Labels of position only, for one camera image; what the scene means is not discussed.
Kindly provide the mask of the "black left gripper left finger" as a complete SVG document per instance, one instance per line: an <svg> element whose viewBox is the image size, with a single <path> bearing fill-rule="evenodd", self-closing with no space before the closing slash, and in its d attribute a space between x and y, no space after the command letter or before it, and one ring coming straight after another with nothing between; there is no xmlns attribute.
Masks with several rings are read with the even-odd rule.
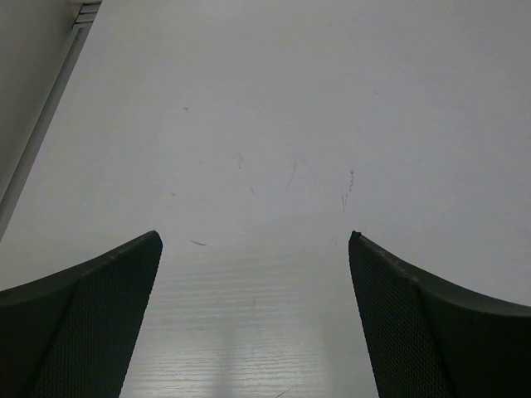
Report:
<svg viewBox="0 0 531 398"><path fill-rule="evenodd" d="M1 292L3 397L117 397L158 272L145 233L92 260Z"/></svg>

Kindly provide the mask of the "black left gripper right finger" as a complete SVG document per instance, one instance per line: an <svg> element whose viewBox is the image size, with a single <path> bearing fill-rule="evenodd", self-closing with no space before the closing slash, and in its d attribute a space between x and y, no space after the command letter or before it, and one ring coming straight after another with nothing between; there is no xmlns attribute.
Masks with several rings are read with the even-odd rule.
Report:
<svg viewBox="0 0 531 398"><path fill-rule="evenodd" d="M348 260L379 396L530 395L528 306L430 274L357 231Z"/></svg>

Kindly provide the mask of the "aluminium table edge rail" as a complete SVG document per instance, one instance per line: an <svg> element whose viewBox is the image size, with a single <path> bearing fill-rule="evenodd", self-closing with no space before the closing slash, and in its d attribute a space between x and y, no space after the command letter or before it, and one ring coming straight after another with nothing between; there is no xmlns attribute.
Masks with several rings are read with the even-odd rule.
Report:
<svg viewBox="0 0 531 398"><path fill-rule="evenodd" d="M99 1L1 3L1 228L22 193L100 9Z"/></svg>

